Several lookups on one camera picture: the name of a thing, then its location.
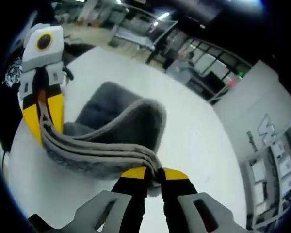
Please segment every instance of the white table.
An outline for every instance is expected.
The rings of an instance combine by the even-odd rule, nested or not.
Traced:
[[[164,167],[186,173],[198,192],[229,208],[245,227],[243,180],[232,145],[213,108],[177,81],[128,57],[96,47],[68,66],[75,76],[65,90],[65,121],[75,121],[92,94],[112,81],[166,107],[167,123],[158,151]],[[37,213],[61,228],[77,208],[116,181],[65,170],[50,160],[21,122],[11,150],[9,185],[26,217]],[[141,233],[167,233],[161,196],[148,197]]]

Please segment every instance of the yellow circle marker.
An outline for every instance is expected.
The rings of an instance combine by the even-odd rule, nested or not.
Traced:
[[[53,42],[53,35],[51,32],[45,32],[37,39],[35,46],[39,51],[45,51]]]

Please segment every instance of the folded towel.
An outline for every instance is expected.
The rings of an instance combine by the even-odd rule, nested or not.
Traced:
[[[63,134],[46,115],[40,126],[48,156],[66,168],[113,179],[130,168],[146,166],[155,178],[162,167],[156,153],[165,122],[162,105],[106,82],[76,122],[64,124]]]

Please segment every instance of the white tabletop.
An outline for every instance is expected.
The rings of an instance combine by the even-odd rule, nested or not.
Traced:
[[[106,81],[158,100],[167,111],[158,157],[164,167],[186,173],[198,192],[207,192],[229,208],[245,227],[243,180],[232,145],[213,108],[167,75],[128,57],[96,47],[68,66],[75,79],[65,90],[65,122],[75,121],[82,107]],[[116,181],[101,181],[61,168],[50,160],[24,121],[11,150],[9,185],[26,217],[38,214],[61,228],[77,208]],[[167,233],[161,196],[148,197],[140,232]]]

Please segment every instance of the gray fuzzy cloth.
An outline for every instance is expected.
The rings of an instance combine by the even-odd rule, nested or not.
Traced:
[[[42,141],[48,156],[60,165],[101,179],[114,179],[146,166],[153,177],[162,167],[156,156],[166,112],[144,99],[106,82],[86,103],[76,122],[58,133],[47,116],[41,117]]]

